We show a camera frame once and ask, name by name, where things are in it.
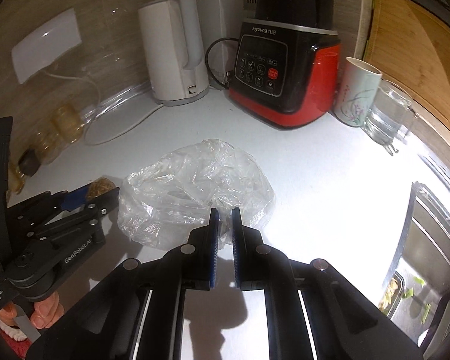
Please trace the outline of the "brown walnut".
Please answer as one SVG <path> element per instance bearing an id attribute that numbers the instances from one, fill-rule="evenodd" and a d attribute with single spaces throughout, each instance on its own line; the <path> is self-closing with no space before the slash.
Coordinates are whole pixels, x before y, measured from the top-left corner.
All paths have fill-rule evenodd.
<path id="1" fill-rule="evenodd" d="M 94 180 L 89 186 L 86 193 L 86 201 L 91 202 L 93 199 L 106 194 L 116 188 L 115 183 L 108 178 L 102 177 Z"/>

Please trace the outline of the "clear plastic bag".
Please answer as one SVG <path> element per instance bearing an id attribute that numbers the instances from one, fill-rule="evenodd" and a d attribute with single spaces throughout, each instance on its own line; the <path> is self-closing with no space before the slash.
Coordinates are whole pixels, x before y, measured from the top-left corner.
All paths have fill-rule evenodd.
<path id="1" fill-rule="evenodd" d="M 158 250 L 183 244 L 194 228 L 219 213 L 218 245 L 232 242 L 232 210 L 244 225 L 262 229 L 275 205 L 269 180 L 249 153 L 207 139 L 162 156 L 122 181 L 118 227 L 131 240 Z"/>

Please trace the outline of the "amber glass at edge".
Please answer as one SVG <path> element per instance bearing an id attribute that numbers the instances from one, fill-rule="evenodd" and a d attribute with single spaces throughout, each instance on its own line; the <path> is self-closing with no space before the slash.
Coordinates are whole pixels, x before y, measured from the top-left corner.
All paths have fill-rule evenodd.
<path id="1" fill-rule="evenodd" d="M 25 185 L 26 176 L 20 171 L 17 165 L 9 163 L 8 186 L 12 194 L 20 194 Z"/>

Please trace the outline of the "small dark round cup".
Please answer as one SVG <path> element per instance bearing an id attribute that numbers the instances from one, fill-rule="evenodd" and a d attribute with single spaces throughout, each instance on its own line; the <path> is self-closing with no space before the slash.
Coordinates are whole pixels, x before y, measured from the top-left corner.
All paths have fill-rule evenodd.
<path id="1" fill-rule="evenodd" d="M 41 167 L 41 162 L 34 149 L 25 150 L 18 160 L 18 168 L 25 176 L 32 177 Z"/>

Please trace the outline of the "clear amber glass jar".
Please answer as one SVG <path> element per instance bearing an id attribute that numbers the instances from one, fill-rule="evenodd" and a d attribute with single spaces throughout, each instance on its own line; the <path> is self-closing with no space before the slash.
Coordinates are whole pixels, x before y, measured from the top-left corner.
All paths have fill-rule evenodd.
<path id="1" fill-rule="evenodd" d="M 65 147 L 65 141 L 55 129 L 38 131 L 32 141 L 32 148 L 41 164 L 51 164 Z"/>

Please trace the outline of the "amber ribbed glass cup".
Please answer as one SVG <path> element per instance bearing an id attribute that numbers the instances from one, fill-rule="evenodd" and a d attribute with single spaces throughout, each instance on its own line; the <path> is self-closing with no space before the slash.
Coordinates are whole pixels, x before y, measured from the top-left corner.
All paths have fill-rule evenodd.
<path id="1" fill-rule="evenodd" d="M 67 143 L 73 144 L 83 135 L 83 121 L 80 114 L 69 103 L 54 111 L 52 124 Z"/>

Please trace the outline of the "red black blender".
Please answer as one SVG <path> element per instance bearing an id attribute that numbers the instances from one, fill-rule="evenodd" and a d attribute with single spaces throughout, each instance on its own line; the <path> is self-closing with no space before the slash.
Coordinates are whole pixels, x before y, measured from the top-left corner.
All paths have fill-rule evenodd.
<path id="1" fill-rule="evenodd" d="M 341 51 L 333 11 L 334 0 L 257 0 L 241 25 L 230 98 L 281 129 L 327 113 Z"/>

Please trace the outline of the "metal food scrap container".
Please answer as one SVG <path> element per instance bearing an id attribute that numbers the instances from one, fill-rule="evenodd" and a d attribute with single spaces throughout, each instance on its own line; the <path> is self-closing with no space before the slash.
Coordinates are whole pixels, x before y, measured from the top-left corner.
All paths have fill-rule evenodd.
<path id="1" fill-rule="evenodd" d="M 389 281 L 387 289 L 381 298 L 378 308 L 388 318 L 392 318 L 393 313 L 398 308 L 398 304 L 404 294 L 405 281 L 403 277 L 396 271 L 392 279 Z"/>

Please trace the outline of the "white floral ceramic cup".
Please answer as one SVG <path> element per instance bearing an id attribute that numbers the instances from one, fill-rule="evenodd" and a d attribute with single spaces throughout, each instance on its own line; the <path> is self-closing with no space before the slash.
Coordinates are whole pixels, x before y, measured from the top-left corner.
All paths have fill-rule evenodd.
<path id="1" fill-rule="evenodd" d="M 377 67 L 361 59 L 347 57 L 333 113 L 344 124 L 360 128 L 375 99 L 382 80 Z"/>

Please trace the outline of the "white electric kettle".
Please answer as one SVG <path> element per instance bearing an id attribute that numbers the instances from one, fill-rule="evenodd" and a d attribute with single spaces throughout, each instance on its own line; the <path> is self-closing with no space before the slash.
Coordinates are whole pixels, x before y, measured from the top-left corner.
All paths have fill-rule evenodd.
<path id="1" fill-rule="evenodd" d="M 157 103 L 195 102 L 209 90 L 196 0 L 157 0 L 138 10 L 148 76 Z"/>

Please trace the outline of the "clear glass mug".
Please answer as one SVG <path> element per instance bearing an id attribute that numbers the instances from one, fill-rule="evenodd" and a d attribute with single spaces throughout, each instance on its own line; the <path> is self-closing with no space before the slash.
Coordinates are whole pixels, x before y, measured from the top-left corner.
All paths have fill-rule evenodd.
<path id="1" fill-rule="evenodd" d="M 381 80 L 362 130 L 390 155 L 395 155 L 398 149 L 393 141 L 403 141 L 417 118 L 412 96 L 391 80 Z"/>

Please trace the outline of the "stainless steel sink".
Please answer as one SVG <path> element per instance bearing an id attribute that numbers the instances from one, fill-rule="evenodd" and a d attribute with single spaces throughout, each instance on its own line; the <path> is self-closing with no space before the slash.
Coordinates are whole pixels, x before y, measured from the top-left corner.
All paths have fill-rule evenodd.
<path id="1" fill-rule="evenodd" d="M 427 359 L 450 334 L 450 214 L 433 192 L 415 182 L 391 267 L 405 281 L 390 319 Z"/>

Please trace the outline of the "bamboo cutting board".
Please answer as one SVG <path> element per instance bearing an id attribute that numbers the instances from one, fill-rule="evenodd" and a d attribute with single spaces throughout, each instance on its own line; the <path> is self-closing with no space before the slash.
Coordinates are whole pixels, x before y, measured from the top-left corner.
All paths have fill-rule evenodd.
<path id="1" fill-rule="evenodd" d="M 450 131 L 450 27 L 411 0 L 374 0 L 364 59 Z"/>

